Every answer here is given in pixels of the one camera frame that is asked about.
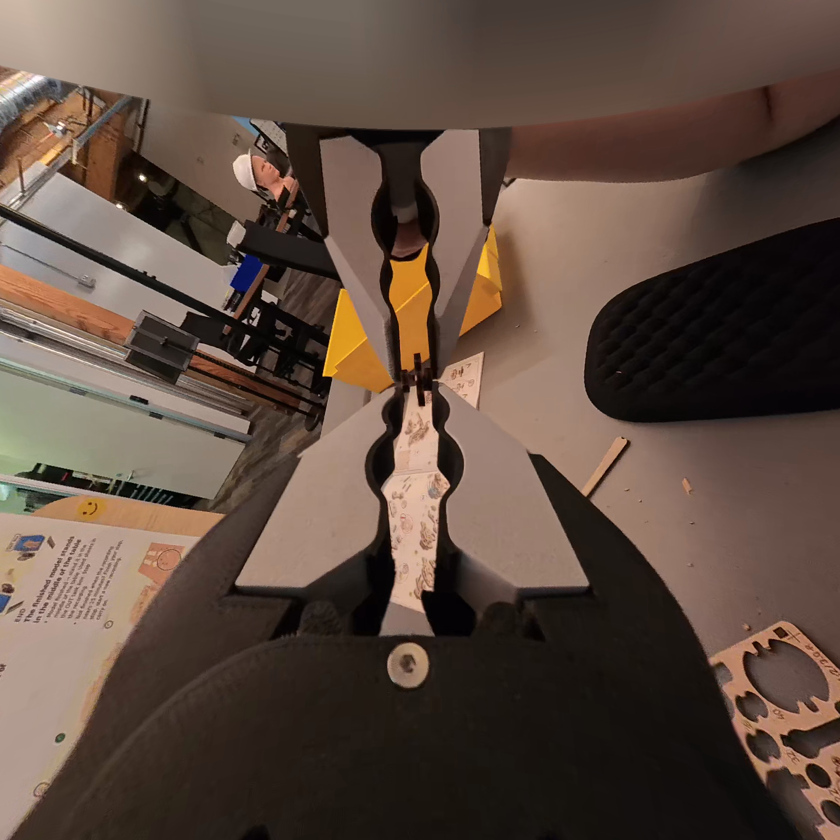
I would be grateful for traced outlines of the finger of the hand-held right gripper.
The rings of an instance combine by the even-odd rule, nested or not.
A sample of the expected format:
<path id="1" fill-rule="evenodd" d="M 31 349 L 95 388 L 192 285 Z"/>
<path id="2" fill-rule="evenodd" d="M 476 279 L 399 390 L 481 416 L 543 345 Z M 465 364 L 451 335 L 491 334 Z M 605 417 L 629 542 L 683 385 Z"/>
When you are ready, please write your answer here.
<path id="1" fill-rule="evenodd" d="M 497 200 L 497 130 L 449 129 L 420 157 L 420 176 L 434 201 L 427 274 L 437 280 L 430 313 L 430 363 L 450 362 L 469 305 Z"/>
<path id="2" fill-rule="evenodd" d="M 375 202 L 385 186 L 382 158 L 350 134 L 320 141 L 327 211 L 325 242 L 365 335 L 393 380 L 400 378 L 389 246 L 382 242 Z"/>

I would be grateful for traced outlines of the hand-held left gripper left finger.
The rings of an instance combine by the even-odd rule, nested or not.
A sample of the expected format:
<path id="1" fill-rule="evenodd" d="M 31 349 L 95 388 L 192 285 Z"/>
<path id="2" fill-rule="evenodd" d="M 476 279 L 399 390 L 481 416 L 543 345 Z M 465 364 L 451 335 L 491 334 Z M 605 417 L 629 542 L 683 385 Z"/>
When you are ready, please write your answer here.
<path id="1" fill-rule="evenodd" d="M 387 548 L 382 486 L 394 468 L 403 394 L 388 388 L 306 450 L 235 582 L 248 595 L 330 601 L 371 593 L 369 562 Z"/>

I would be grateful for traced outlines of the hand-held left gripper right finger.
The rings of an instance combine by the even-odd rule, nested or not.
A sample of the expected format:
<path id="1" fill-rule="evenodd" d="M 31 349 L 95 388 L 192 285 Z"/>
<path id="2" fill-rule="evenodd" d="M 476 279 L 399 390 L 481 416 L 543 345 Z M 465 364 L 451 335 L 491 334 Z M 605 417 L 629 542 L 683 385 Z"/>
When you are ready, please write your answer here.
<path id="1" fill-rule="evenodd" d="M 528 450 L 445 384 L 433 409 L 448 482 L 438 543 L 446 585 L 478 613 L 583 593 L 587 576 Z"/>

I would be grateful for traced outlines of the person's right forearm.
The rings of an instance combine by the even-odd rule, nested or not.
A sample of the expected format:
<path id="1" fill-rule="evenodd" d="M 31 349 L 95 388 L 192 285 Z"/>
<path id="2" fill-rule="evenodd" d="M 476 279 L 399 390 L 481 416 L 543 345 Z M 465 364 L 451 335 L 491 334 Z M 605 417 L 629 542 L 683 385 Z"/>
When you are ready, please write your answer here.
<path id="1" fill-rule="evenodd" d="M 668 108 L 515 127 L 506 175 L 542 182 L 666 182 L 776 151 L 839 114 L 839 71 Z"/>

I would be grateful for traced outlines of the person's right hand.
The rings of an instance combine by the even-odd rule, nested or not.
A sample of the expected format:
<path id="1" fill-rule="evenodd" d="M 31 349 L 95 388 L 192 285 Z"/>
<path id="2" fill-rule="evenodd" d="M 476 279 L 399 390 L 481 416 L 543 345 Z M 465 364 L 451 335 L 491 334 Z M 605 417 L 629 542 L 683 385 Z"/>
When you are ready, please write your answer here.
<path id="1" fill-rule="evenodd" d="M 406 261 L 414 259 L 427 246 L 427 237 L 421 229 L 418 218 L 409 222 L 398 222 L 391 259 Z"/>

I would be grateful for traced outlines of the mannequin head with hard hat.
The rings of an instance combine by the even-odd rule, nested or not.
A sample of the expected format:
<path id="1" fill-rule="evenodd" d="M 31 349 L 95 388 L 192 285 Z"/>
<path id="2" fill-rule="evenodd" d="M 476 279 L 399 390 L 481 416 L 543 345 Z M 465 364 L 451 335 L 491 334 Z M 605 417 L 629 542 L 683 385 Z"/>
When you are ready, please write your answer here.
<path id="1" fill-rule="evenodd" d="M 291 195 L 297 189 L 297 181 L 292 175 L 283 174 L 258 154 L 241 154 L 233 162 L 233 170 L 241 186 L 266 200 L 278 202 L 284 193 Z"/>

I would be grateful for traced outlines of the flat wooden stick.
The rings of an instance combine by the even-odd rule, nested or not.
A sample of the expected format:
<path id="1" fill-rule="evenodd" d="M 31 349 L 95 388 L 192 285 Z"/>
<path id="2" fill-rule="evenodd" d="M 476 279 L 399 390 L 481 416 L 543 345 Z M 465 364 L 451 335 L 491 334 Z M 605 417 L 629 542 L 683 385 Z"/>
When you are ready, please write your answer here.
<path id="1" fill-rule="evenodd" d="M 616 437 L 609 449 L 605 452 L 598 466 L 594 469 L 589 479 L 584 483 L 581 493 L 589 498 L 592 493 L 601 485 L 604 478 L 612 470 L 618 459 L 621 458 L 625 449 L 630 445 L 626 437 Z"/>

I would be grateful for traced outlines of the nested yellow plastic bins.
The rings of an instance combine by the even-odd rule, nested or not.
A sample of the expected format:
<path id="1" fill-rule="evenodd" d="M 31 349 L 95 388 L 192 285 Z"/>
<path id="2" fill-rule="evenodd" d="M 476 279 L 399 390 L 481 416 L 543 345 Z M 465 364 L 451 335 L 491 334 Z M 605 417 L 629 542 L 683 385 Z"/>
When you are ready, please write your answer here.
<path id="1" fill-rule="evenodd" d="M 402 368 L 414 367 L 414 354 L 423 362 L 429 358 L 427 313 L 432 290 L 426 271 L 427 248 L 412 261 L 392 262 L 391 302 L 395 307 L 402 342 Z M 501 309 L 501 273 L 498 262 L 496 229 L 491 226 L 482 249 L 460 335 L 473 329 Z M 385 365 L 379 360 L 364 332 L 350 295 L 339 293 L 324 362 L 324 374 L 340 382 L 357 385 L 372 393 L 392 384 Z"/>

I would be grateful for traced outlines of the grey metal box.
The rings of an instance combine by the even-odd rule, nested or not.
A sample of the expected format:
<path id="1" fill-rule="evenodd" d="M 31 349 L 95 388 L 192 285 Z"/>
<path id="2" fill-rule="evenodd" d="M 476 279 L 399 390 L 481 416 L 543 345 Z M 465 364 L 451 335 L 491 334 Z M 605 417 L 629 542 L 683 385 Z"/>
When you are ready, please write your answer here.
<path id="1" fill-rule="evenodd" d="M 127 364 L 177 385 L 190 367 L 198 344 L 196 336 L 142 310 L 123 347 Z"/>

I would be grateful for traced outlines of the black metal pole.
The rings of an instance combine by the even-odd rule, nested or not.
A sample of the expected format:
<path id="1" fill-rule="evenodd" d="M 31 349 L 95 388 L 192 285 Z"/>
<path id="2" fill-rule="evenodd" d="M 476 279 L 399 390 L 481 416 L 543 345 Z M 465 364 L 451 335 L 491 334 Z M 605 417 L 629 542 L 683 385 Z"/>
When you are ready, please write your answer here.
<path id="1" fill-rule="evenodd" d="M 257 324 L 250 324 L 245 316 L 233 316 L 225 310 L 211 307 L 204 301 L 158 280 L 156 276 L 84 245 L 9 206 L 2 205 L 1 216 L 5 222 L 10 222 L 75 255 L 88 259 L 97 266 L 114 271 L 133 283 L 180 303 L 205 317 L 217 320 L 233 333 L 247 335 L 256 343 L 264 344 L 269 350 L 278 354 L 279 361 L 293 360 L 311 371 L 311 384 L 306 386 L 308 391 L 316 396 L 328 394 L 331 380 L 323 372 L 324 361 L 316 354 L 307 351 L 310 340 L 317 341 L 326 347 L 329 341 L 327 335 L 315 329 L 310 323 L 289 314 L 277 304 L 255 301 L 253 298 L 245 301 L 245 314 L 249 314 L 255 308 L 259 310 Z"/>

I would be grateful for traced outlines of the printed instruction sheet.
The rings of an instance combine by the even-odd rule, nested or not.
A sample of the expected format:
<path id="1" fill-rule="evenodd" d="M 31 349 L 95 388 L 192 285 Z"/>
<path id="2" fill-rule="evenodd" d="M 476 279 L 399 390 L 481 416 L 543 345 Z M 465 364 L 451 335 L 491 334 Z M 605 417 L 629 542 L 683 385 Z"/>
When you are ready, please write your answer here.
<path id="1" fill-rule="evenodd" d="M 71 755 L 126 639 L 197 541 L 2 515 L 2 838 Z"/>

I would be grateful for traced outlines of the black padded wrist rest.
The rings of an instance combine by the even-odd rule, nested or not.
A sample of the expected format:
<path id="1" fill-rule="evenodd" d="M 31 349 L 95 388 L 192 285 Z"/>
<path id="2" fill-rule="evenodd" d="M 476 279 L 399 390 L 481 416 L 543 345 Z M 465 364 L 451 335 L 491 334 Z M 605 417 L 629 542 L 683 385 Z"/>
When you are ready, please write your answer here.
<path id="1" fill-rule="evenodd" d="M 839 220 L 779 233 L 627 288 L 596 315 L 584 388 L 636 424 L 839 407 Z"/>

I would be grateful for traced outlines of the laser-cut plywood sheet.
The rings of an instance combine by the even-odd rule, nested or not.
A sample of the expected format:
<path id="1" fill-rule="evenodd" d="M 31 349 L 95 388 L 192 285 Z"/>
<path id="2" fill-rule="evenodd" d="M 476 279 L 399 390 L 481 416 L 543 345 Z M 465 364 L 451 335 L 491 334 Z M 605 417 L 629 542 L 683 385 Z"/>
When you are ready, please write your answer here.
<path id="1" fill-rule="evenodd" d="M 789 789 L 789 809 L 810 838 L 838 838 L 839 671 L 786 621 L 710 659 L 732 726 L 769 789 Z"/>

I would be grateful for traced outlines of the silver air duct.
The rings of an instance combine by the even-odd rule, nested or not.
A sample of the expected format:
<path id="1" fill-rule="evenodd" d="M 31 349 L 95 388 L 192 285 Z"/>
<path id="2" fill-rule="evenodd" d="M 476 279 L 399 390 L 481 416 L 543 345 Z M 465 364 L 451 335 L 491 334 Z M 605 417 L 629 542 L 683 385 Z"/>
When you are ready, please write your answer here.
<path id="1" fill-rule="evenodd" d="M 54 81 L 35 73 L 17 70 L 1 79 L 1 132 L 53 92 Z"/>

